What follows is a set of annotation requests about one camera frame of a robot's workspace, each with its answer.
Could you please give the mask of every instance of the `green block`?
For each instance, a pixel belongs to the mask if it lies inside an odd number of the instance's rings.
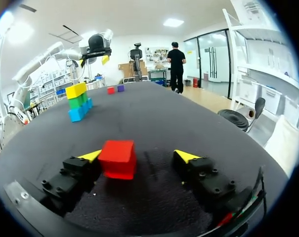
[[[68,101],[69,101],[70,109],[79,108],[84,103],[82,96],[78,96],[77,98],[73,98],[73,99],[70,99]]]
[[[81,95],[81,97],[82,97],[82,100],[83,100],[84,103],[88,101],[88,96],[87,96],[86,92],[83,93],[83,94]]]

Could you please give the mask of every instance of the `black table surface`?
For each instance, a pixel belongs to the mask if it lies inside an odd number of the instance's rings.
[[[121,182],[101,176],[65,219],[93,230],[117,234],[161,234],[183,230],[199,234],[212,216],[198,206],[171,168],[175,149],[210,156],[217,169],[237,182],[237,190],[253,186],[260,166],[268,208],[281,194],[287,176],[251,137],[233,124],[152,82],[125,85],[108,95],[106,88],[87,92],[93,108],[71,123],[63,100],[35,118],[0,154],[0,197],[14,210],[3,190],[24,177],[41,188],[69,156],[102,148],[106,140],[134,140],[137,173]],[[261,220],[263,208],[252,217]]]

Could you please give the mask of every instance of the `black chair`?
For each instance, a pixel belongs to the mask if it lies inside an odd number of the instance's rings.
[[[259,116],[262,114],[262,111],[264,109],[264,106],[266,104],[266,100],[263,98],[258,98],[255,103],[255,118],[253,121],[249,124],[248,120],[239,112],[234,110],[220,110],[218,111],[218,115],[222,116],[223,118],[227,119],[231,123],[235,124],[237,127],[239,127],[244,132],[249,132],[254,125],[254,122],[259,118]]]

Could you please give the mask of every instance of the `man in black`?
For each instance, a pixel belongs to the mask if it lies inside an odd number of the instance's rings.
[[[168,62],[171,63],[171,90],[181,94],[183,92],[183,64],[186,60],[184,53],[178,49],[177,42],[172,43],[172,48],[173,50],[168,53],[167,57]]]

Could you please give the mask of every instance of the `small red block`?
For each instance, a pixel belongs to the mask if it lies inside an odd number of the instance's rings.
[[[136,171],[133,141],[106,141],[98,157],[108,178],[131,180]]]
[[[115,93],[115,89],[113,86],[108,87],[108,94],[114,94]]]

